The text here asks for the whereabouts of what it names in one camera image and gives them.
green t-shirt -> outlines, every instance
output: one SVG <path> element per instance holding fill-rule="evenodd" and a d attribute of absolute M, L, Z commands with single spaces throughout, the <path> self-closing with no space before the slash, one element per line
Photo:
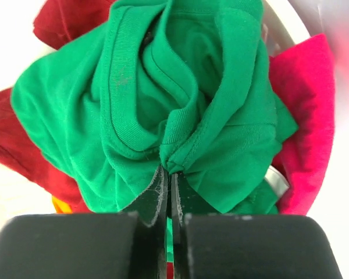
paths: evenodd
<path fill-rule="evenodd" d="M 221 213 L 276 212 L 263 177 L 297 129 L 272 91 L 257 0 L 119 0 L 108 21 L 33 63 L 12 106 L 94 212 L 158 165 Z"/>

pile of laundry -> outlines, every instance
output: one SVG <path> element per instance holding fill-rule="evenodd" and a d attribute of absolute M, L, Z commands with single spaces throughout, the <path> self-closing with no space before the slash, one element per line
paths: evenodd
<path fill-rule="evenodd" d="M 220 213 L 306 214 L 334 136 L 323 34 L 270 58 L 250 0 L 47 0 L 57 49 L 0 92 L 0 163 L 58 212 L 118 212 L 156 168 Z"/>

yellow fabric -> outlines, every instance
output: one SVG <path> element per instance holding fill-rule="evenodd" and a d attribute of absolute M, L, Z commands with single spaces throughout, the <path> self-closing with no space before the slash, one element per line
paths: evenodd
<path fill-rule="evenodd" d="M 57 213 L 59 214 L 72 213 L 71 207 L 67 203 L 62 202 L 60 199 L 57 199 L 55 196 L 52 196 L 52 203 Z"/>

